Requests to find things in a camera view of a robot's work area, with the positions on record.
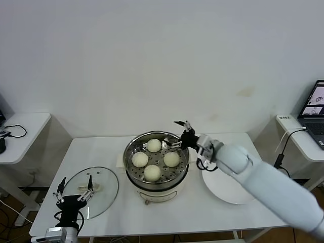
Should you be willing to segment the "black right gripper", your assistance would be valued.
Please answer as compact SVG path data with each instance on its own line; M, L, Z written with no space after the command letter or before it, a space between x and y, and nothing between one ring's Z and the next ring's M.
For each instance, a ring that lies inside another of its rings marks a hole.
M175 142L175 143L170 143L169 146L171 149L174 148L181 148L181 149L187 149L187 148L192 148L192 149L199 149L197 145L197 141L199 139L199 136L195 135L195 130L191 126L189 121L174 121L175 124L178 124L182 126L183 133L180 137L181 141Z

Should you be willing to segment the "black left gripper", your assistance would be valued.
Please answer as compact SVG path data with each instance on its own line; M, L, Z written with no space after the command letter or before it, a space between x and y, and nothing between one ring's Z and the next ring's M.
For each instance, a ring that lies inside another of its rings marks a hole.
M56 227L79 227L77 224L77 217L80 209L86 206L93 194L94 183L92 175L89 176L87 186L79 186L78 192L81 195L68 195L62 196L65 188L66 177L59 183L56 192L53 192L53 196L57 199L56 206L60 209L60 219Z

